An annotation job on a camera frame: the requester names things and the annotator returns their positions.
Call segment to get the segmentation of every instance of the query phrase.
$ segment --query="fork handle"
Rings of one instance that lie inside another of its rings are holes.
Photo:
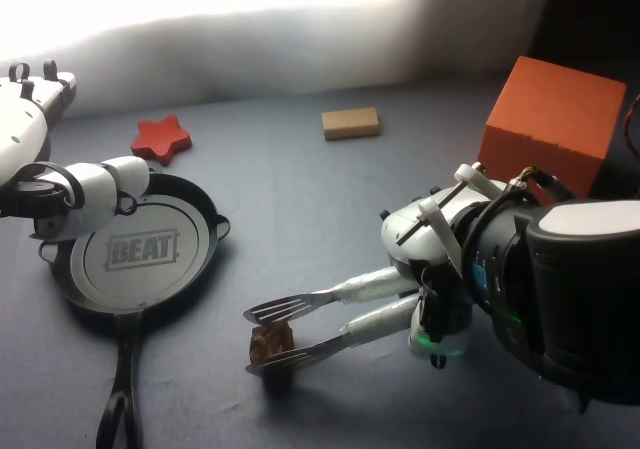
[[[389,266],[347,279],[328,292],[339,301],[348,304],[384,299],[418,287],[417,281],[407,279],[395,267]]]
[[[356,317],[345,324],[340,332],[349,338],[351,347],[356,347],[408,329],[419,297],[414,294]]]

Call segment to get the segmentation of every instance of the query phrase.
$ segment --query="beat logo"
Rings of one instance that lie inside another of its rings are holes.
[[[178,258],[177,229],[111,236],[107,242],[107,271],[172,264]]]

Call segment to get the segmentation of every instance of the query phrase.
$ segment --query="frying pan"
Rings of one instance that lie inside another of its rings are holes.
[[[97,449],[113,447],[120,419],[129,449],[143,446],[134,375],[142,316],[193,285],[211,264],[230,229],[207,194],[177,176],[152,172],[135,213],[115,216],[90,236],[41,248],[67,299],[92,313],[111,315],[119,341],[111,396]],[[47,257],[46,253],[55,252]]]

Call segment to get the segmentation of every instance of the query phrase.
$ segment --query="orange cube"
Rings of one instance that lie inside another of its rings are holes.
[[[508,181],[538,166],[587,196],[624,93],[621,82],[520,57],[491,111],[478,160],[492,179]]]

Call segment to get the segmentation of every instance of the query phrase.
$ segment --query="table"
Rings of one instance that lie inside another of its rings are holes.
[[[273,400],[244,370],[242,312],[388,264],[383,209],[453,184],[475,159],[505,77],[218,103],[63,122],[52,160],[128,154],[139,120],[178,115],[194,147],[166,172],[200,185],[232,222],[190,303],[150,313],[138,366],[147,448],[611,448],[640,443],[640,412],[562,409],[474,314],[474,347],[443,371],[401,333],[299,374]],[[380,137],[325,142],[320,113],[376,106]],[[616,136],[621,147],[621,135]],[[0,221],[0,437],[11,448],[89,448],[115,374],[102,321],[65,302],[36,255],[29,221]],[[293,323],[299,344],[386,303],[334,304]]]

